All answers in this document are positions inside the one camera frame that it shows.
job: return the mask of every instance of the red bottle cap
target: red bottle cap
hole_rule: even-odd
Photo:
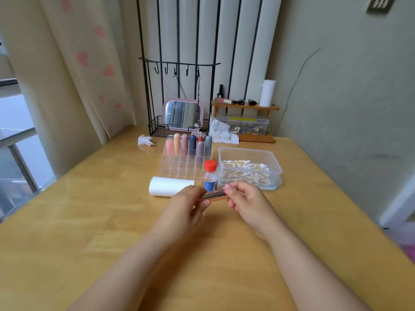
[[[210,160],[205,161],[205,170],[207,172],[215,172],[216,167],[217,167],[217,162],[215,162],[214,160],[210,159]]]

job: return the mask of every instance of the wire basket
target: wire basket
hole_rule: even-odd
[[[203,119],[202,126],[197,128],[195,126],[189,126],[186,131],[174,131],[172,130],[168,124],[163,124],[163,116],[156,116],[149,124],[148,130],[150,132],[150,136],[156,136],[161,138],[172,138],[174,134],[187,134],[191,135],[194,134],[196,136],[202,136],[203,138],[209,132],[209,120]]]

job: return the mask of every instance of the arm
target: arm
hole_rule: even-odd
[[[151,231],[130,247],[68,310],[128,310],[152,267],[198,223],[210,205],[209,200],[200,200],[205,192],[203,188],[189,186],[173,196]]]
[[[299,311],[368,311],[361,301],[280,219],[261,190],[247,183],[225,186],[228,204],[271,247]]]

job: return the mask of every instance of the crumpled tissue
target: crumpled tissue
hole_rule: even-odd
[[[230,125],[220,122],[214,117],[210,117],[209,135],[214,143],[239,144],[237,134],[229,133]]]
[[[148,145],[148,146],[154,145],[154,143],[150,141],[151,139],[152,139],[151,136],[145,136],[143,134],[138,138],[138,145]]]

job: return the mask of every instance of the bottle label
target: bottle label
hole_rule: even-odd
[[[205,182],[205,189],[208,192],[212,192],[212,191],[217,190],[217,181],[214,181],[214,182]]]

